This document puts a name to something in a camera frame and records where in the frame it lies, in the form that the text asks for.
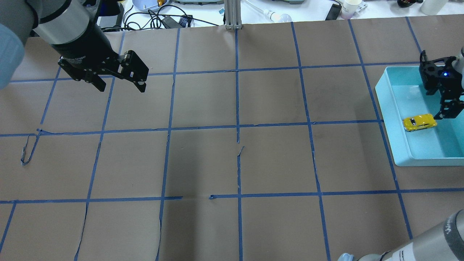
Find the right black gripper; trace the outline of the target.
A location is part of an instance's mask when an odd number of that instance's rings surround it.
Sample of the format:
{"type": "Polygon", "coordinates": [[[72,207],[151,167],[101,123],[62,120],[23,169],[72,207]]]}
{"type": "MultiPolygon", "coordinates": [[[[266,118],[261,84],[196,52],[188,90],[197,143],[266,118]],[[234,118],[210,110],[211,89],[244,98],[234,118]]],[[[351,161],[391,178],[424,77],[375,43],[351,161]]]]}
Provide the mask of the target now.
{"type": "Polygon", "coordinates": [[[440,109],[434,116],[435,120],[455,119],[464,109],[462,73],[456,68],[459,58],[449,56],[435,60],[428,59],[423,50],[419,57],[419,74],[426,95],[440,92],[440,109]]]}

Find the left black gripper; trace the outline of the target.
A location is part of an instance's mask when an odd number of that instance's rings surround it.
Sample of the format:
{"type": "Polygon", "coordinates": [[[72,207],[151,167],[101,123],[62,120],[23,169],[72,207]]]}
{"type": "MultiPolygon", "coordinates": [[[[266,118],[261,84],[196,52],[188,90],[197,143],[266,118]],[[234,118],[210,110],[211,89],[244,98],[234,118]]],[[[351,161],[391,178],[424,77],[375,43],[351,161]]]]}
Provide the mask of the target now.
{"type": "Polygon", "coordinates": [[[58,44],[57,51],[61,55],[58,64],[68,76],[76,81],[84,80],[98,91],[105,92],[107,85],[100,75],[126,79],[131,81],[139,92],[146,91],[149,68],[144,61],[133,50],[127,51],[119,61],[120,56],[96,24],[88,24],[82,35],[75,40],[58,44]]]}

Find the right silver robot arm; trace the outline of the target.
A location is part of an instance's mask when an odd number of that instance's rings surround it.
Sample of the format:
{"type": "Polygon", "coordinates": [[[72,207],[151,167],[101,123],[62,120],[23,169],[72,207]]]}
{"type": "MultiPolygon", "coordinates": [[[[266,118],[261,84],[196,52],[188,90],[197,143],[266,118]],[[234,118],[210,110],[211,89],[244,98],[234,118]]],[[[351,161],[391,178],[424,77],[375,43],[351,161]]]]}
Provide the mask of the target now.
{"type": "MultiPolygon", "coordinates": [[[[376,85],[394,163],[463,166],[463,51],[387,67],[376,85]]],[[[462,261],[463,210],[409,242],[361,261],[462,261]]]]}

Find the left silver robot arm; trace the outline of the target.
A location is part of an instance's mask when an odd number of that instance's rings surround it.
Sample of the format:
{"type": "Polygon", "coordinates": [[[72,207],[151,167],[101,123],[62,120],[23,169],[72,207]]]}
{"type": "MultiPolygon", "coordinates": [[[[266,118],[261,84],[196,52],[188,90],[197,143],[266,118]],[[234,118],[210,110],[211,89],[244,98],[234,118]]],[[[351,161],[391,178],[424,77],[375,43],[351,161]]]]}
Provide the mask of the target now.
{"type": "Polygon", "coordinates": [[[104,91],[101,76],[111,75],[130,81],[139,92],[146,90],[149,68],[135,51],[116,53],[79,0],[2,0],[0,23],[1,88],[10,83],[35,32],[60,54],[58,64],[73,80],[104,91]]]}

